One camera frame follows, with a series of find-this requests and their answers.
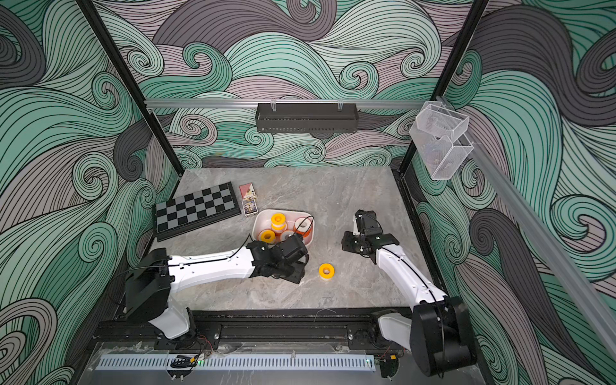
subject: tape roll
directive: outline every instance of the tape roll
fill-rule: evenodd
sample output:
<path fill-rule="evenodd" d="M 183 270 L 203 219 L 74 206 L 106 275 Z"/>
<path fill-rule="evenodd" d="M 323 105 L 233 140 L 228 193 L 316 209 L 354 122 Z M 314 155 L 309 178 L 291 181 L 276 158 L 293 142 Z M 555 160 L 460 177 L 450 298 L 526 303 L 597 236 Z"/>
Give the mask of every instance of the tape roll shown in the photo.
<path fill-rule="evenodd" d="M 276 213 L 272 215 L 272 227 L 286 226 L 286 217 L 283 213 Z"/>
<path fill-rule="evenodd" d="M 274 243 L 276 240 L 276 234 L 270 229 L 263 230 L 259 233 L 259 240 L 266 243 Z"/>
<path fill-rule="evenodd" d="M 274 223 L 272 223 L 272 230 L 276 233 L 276 234 L 281 234 L 283 231 L 286 230 L 286 222 L 283 223 L 281 226 L 276 226 L 274 225 Z"/>
<path fill-rule="evenodd" d="M 297 218 L 295 224 L 293 225 L 293 229 L 305 238 L 312 231 L 312 220 L 306 217 Z"/>
<path fill-rule="evenodd" d="M 318 274 L 324 281 L 329 281 L 334 277 L 334 267 L 331 264 L 322 264 L 318 268 Z"/>
<path fill-rule="evenodd" d="M 280 234 L 280 241 L 286 240 L 288 237 L 295 234 L 292 230 L 286 230 L 282 234 Z"/>

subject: yellow spool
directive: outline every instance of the yellow spool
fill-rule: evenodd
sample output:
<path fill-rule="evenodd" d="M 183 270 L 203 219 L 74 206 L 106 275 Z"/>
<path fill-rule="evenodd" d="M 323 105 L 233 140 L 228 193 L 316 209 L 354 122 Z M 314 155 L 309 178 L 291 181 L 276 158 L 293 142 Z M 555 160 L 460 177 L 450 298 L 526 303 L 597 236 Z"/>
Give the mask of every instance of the yellow spool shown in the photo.
<path fill-rule="evenodd" d="M 274 243 L 276 240 L 276 234 L 271 230 L 263 230 L 259 233 L 259 240 L 266 243 Z"/>
<path fill-rule="evenodd" d="M 286 225 L 286 217 L 283 213 L 272 215 L 272 227 L 279 228 L 283 225 Z"/>
<path fill-rule="evenodd" d="M 318 274 L 322 280 L 329 281 L 334 277 L 334 267 L 331 264 L 322 264 L 318 268 Z"/>

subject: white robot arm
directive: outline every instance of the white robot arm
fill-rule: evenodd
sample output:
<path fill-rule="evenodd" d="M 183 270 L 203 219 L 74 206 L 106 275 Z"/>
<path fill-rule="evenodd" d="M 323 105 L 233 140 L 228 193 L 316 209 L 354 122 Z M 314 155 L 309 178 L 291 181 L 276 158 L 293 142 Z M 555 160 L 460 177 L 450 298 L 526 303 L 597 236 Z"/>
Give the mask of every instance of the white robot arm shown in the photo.
<path fill-rule="evenodd" d="M 378 317 L 384 339 L 409 349 L 427 376 L 477 361 L 474 333 L 466 304 L 434 286 L 408 258 L 398 240 L 383 234 L 374 211 L 355 213 L 353 232 L 345 232 L 342 250 L 369 256 L 402 292 L 413 319 L 394 312 Z"/>

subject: white tray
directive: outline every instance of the white tray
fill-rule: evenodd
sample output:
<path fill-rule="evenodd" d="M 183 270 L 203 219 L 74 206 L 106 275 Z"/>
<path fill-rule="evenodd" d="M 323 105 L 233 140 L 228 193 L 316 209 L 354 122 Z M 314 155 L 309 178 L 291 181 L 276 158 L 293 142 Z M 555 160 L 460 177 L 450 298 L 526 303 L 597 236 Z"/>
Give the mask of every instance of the white tray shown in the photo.
<path fill-rule="evenodd" d="M 257 217 L 254 219 L 253 232 L 252 232 L 252 236 L 254 240 L 259 240 L 258 236 L 260 232 L 262 232 L 263 230 L 272 228 L 272 216 L 276 213 L 283 213 L 285 215 L 287 230 L 293 230 L 293 226 L 295 225 L 295 221 L 297 219 L 310 216 L 310 214 L 305 213 L 304 211 L 272 210 L 272 209 L 266 209 L 263 211 L 259 211 L 259 214 L 257 214 Z M 308 246 L 310 246 L 310 244 L 312 243 L 312 239 L 314 238 L 314 231 L 315 231 L 314 217 L 310 219 L 312 220 L 312 229 L 310 231 L 310 234 L 308 234 L 308 236 L 304 238 L 304 244 L 306 245 L 306 248 L 308 248 Z"/>

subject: checkered board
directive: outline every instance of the checkered board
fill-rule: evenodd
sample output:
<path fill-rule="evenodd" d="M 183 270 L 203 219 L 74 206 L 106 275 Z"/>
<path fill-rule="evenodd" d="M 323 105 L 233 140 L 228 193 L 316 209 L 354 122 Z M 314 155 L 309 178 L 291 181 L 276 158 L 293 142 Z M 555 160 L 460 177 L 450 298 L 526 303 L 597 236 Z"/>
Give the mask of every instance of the checkered board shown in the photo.
<path fill-rule="evenodd" d="M 156 205 L 159 241 L 231 218 L 241 213 L 231 182 Z"/>

